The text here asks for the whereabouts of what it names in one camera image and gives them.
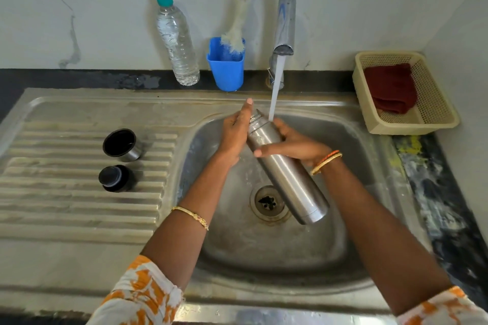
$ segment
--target maroon cloth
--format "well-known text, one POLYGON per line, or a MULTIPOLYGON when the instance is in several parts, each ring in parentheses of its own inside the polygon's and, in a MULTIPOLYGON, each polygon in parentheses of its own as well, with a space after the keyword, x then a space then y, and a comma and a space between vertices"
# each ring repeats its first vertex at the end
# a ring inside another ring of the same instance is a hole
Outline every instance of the maroon cloth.
POLYGON ((405 114, 415 106, 417 90, 408 63, 368 67, 364 76, 377 109, 405 114))

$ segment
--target white wall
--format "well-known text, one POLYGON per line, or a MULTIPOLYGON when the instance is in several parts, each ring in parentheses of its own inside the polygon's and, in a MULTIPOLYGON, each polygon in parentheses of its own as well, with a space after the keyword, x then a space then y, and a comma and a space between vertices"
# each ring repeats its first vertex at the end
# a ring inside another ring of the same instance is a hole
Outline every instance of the white wall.
POLYGON ((488 0, 466 0, 424 53, 461 117, 437 137, 488 241, 488 0))
MULTIPOLYGON (((229 27, 232 0, 175 1, 205 69, 208 39, 229 27)), ((267 68, 277 1, 252 0, 247 69, 267 68)), ((286 68, 352 69, 360 50, 422 50, 462 1, 297 0, 286 68)), ((0 68, 168 69, 156 13, 155 0, 0 0, 0 68)))

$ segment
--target granite countertop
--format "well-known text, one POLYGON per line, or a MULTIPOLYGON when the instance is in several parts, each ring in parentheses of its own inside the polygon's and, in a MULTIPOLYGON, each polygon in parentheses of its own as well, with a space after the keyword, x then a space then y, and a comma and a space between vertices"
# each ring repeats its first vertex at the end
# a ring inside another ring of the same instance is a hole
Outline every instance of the granite countertop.
MULTIPOLYGON (((245 71, 240 90, 269 90, 265 77, 265 71, 245 71)), ((200 82, 192 87, 179 85, 172 71, 0 69, 0 81, 3 88, 0 119, 6 116, 25 88, 218 90, 209 71, 202 71, 200 82)), ((351 71, 285 73, 283 92, 353 91, 351 71)), ((477 305, 488 310, 488 248, 435 135, 394 136, 393 141, 439 264, 455 285, 460 286, 477 305)), ((5 315, 3 319, 11 323, 25 322, 25 318, 17 315, 5 315)), ((44 321, 30 319, 30 323, 44 321)))

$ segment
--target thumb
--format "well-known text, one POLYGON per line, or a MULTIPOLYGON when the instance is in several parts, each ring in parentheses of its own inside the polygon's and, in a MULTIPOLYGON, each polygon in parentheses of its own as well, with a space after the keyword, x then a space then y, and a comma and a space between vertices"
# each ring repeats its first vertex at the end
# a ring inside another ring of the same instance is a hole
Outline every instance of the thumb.
POLYGON ((292 144, 283 142, 283 143, 272 143, 266 144, 254 151, 254 156, 256 157, 266 157, 271 156, 272 154, 281 154, 284 156, 293 157, 293 151, 290 150, 293 148, 292 144))

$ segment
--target blue plastic holder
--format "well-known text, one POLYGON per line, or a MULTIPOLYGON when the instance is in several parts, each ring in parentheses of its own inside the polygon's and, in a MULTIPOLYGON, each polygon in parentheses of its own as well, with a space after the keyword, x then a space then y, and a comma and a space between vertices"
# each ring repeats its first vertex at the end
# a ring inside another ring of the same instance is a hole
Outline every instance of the blue plastic holder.
POLYGON ((228 45, 222 45, 220 42, 220 37, 210 39, 207 61, 219 89, 222 91, 236 91, 244 82, 244 58, 246 56, 246 50, 239 56, 235 56, 235 53, 229 53, 228 45), (234 57, 234 59, 240 58, 240 60, 224 60, 229 59, 229 56, 234 57))

